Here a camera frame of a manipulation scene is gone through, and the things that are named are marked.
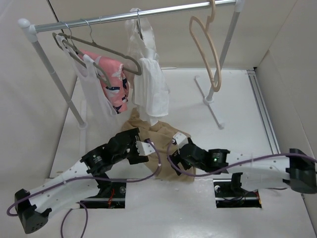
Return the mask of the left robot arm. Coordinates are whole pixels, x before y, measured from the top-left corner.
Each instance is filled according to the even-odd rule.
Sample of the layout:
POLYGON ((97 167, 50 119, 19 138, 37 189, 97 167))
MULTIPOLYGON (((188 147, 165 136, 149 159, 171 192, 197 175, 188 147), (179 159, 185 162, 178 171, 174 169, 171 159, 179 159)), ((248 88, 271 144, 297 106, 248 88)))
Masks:
POLYGON ((39 230, 69 205, 96 195, 108 195, 111 179, 106 172, 122 160, 131 165, 148 162, 154 149, 149 141, 140 139, 139 132, 138 128, 120 132, 42 186, 17 191, 13 206, 24 232, 39 230))

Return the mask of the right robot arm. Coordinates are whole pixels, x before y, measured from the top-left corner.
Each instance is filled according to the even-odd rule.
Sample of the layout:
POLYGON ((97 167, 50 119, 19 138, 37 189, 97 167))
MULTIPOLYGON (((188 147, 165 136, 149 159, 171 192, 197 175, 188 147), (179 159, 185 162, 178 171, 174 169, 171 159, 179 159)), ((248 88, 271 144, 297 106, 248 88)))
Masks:
POLYGON ((229 189, 234 195, 273 188, 290 188, 301 194, 317 192, 317 161, 299 149, 256 157, 227 149, 204 150, 189 137, 170 144, 177 149, 168 151, 167 159, 178 175, 186 175, 190 168, 204 171, 205 177, 231 174, 229 189))

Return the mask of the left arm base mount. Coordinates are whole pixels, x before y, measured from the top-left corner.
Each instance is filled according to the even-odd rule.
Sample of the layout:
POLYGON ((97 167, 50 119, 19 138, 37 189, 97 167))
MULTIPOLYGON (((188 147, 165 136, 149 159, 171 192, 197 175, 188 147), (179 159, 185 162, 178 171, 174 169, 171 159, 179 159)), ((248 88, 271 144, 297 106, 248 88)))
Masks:
POLYGON ((88 209, 124 209, 126 197, 126 183, 117 181, 97 180, 99 192, 82 201, 88 209))

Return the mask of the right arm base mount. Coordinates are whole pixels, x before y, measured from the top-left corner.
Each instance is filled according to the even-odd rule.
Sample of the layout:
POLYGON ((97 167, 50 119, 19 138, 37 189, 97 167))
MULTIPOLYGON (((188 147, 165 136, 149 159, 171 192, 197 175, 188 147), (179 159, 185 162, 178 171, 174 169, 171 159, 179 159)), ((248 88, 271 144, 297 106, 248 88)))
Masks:
POLYGON ((262 208, 258 191, 242 188, 241 175, 213 180, 216 208, 262 208))

